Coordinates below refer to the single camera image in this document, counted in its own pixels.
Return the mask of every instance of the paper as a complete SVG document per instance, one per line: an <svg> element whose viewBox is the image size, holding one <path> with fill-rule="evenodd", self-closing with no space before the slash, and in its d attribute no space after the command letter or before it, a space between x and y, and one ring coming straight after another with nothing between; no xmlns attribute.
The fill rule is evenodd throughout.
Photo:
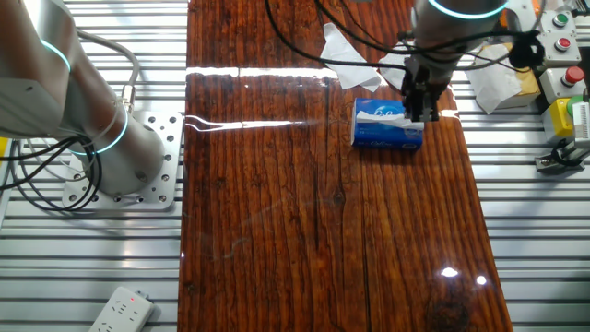
<svg viewBox="0 0 590 332"><path fill-rule="evenodd" d="M404 129L424 130L424 123L413 123L410 119L406 119L404 114L372 115L364 111L360 111L357 114L357 123L382 124Z"/></svg>
<svg viewBox="0 0 590 332"><path fill-rule="evenodd" d="M506 46L500 44L485 48L479 55L489 59L497 59L507 53ZM486 60L476 59L475 65L486 64L487 62ZM502 63L510 65L508 59L503 60ZM494 112L501 102L522 91L516 73L512 69L501 65L467 71L466 75L476 93L476 101L479 107L487 114Z"/></svg>
<svg viewBox="0 0 590 332"><path fill-rule="evenodd" d="M395 47L395 50L405 51L407 47L399 42ZM379 60L380 64L386 65L405 65L404 61L410 55L400 55L400 54L388 54L385 58ZM396 87L397 89L402 89L402 83L404 82L404 75L406 71L393 69L393 68L379 68L381 75L389 82L391 85Z"/></svg>
<svg viewBox="0 0 590 332"><path fill-rule="evenodd" d="M367 61L352 47L334 23L324 25L325 47L322 57L337 61ZM358 85L375 92L381 84L381 78L374 68L353 65L327 65L338 74L342 89L350 89Z"/></svg>

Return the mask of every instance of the blue tissue box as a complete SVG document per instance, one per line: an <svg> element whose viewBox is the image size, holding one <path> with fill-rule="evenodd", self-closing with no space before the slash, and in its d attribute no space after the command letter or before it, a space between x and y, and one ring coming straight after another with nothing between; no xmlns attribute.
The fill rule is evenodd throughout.
<svg viewBox="0 0 590 332"><path fill-rule="evenodd" d="M417 150L422 146L422 130L404 129L388 124L358 123L359 112L370 115L403 114L401 101L357 98L352 109L352 146Z"/></svg>

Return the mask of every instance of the electrical outlet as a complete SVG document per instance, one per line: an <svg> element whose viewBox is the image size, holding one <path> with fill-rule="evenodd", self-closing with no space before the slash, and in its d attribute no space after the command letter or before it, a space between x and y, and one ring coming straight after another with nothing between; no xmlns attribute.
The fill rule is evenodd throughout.
<svg viewBox="0 0 590 332"><path fill-rule="evenodd" d="M154 310L154 303L119 287L89 332L139 332Z"/></svg>

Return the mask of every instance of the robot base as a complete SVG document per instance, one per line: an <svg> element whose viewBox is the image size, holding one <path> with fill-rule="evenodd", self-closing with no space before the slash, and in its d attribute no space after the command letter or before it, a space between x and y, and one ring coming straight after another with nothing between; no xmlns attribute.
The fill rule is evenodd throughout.
<svg viewBox="0 0 590 332"><path fill-rule="evenodd" d="M183 116L179 113L163 112L134 112L133 116L139 123L148 125L158 133L164 144L165 155L162 156L164 163L159 174L143 189L129 195L109 196L99 191L85 210L156 211L168 209L174 203L183 138ZM74 156L70 160L70 166L77 170L84 168L82 162ZM77 173L69 170L68 176L74 178ZM65 183L64 205L70 205L82 197L88 185L88 180Z"/></svg>

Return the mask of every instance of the emergency stop button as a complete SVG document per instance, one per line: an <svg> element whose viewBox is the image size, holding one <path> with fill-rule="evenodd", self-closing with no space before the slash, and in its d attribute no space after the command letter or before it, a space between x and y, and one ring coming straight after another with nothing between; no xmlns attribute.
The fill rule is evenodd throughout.
<svg viewBox="0 0 590 332"><path fill-rule="evenodd" d="M565 75L561 78L561 83L567 87L573 87L576 83L584 79L584 71L579 66L569 67Z"/></svg>
<svg viewBox="0 0 590 332"><path fill-rule="evenodd" d="M557 42L555 42L555 49L560 52L569 50L570 46L572 46L572 42L567 38L560 38Z"/></svg>

